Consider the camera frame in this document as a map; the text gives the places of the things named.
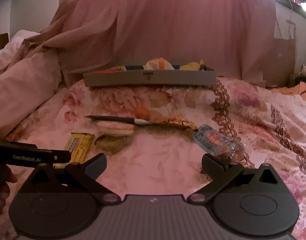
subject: paper bag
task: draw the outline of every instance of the paper bag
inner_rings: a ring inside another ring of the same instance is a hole
[[[263,79],[266,80],[267,86],[277,85],[278,87],[286,87],[288,79],[294,73],[295,67],[295,27],[294,39],[274,38],[272,47],[265,58],[260,62],[263,73]]]

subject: food wrapper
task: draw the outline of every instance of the food wrapper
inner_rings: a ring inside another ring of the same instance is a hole
[[[102,151],[116,154],[131,144],[130,136],[102,135],[95,140],[95,145]]]
[[[155,58],[143,66],[145,70],[174,70],[172,65],[164,58]]]
[[[222,135],[206,124],[193,132],[193,139],[203,150],[223,160],[225,164],[238,159],[238,155],[244,151],[244,144],[240,141]]]
[[[83,163],[85,157],[90,149],[94,135],[90,133],[71,133],[71,137],[67,142],[64,150],[71,154],[71,161],[69,163],[78,162]],[[64,168],[68,163],[56,163],[55,168]]]
[[[180,66],[180,70],[199,70],[201,65],[204,65],[204,60],[201,59],[200,63],[191,62],[187,65]]]
[[[170,127],[176,127],[179,129],[192,129],[193,131],[197,130],[197,126],[193,122],[181,118],[163,119],[160,121],[155,121],[155,123],[161,125],[167,125]]]

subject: white wall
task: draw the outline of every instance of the white wall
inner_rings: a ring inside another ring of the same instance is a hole
[[[289,38],[289,23],[291,10],[285,6],[276,3],[276,17],[281,29],[282,37],[284,39]],[[296,24],[296,63],[295,73],[297,73],[301,65],[306,65],[306,19],[297,13],[293,12],[291,16],[291,22]],[[293,26],[290,26],[290,33],[293,38]],[[276,38],[280,38],[280,34],[275,28]]]
[[[58,8],[58,0],[12,0],[10,35],[19,30],[40,32],[46,28]]]
[[[9,34],[11,2],[12,0],[0,0],[0,34]]]

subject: screw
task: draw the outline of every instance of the screw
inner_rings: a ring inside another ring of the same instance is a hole
[[[203,194],[200,194],[200,193],[194,193],[190,196],[190,199],[193,202],[203,202],[205,200],[205,196]]]
[[[113,202],[118,201],[118,195],[113,194],[113,193],[105,194],[103,196],[103,200],[105,202],[113,203]]]

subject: yellow wrapper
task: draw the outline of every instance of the yellow wrapper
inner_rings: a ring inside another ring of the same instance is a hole
[[[191,62],[187,65],[180,66],[180,70],[199,70],[200,66],[204,64],[204,60],[201,59],[200,63]]]
[[[64,150],[71,153],[71,161],[69,163],[83,163],[90,149],[94,135],[90,133],[71,133],[71,138],[66,144]],[[56,163],[55,168],[63,168],[68,163]]]

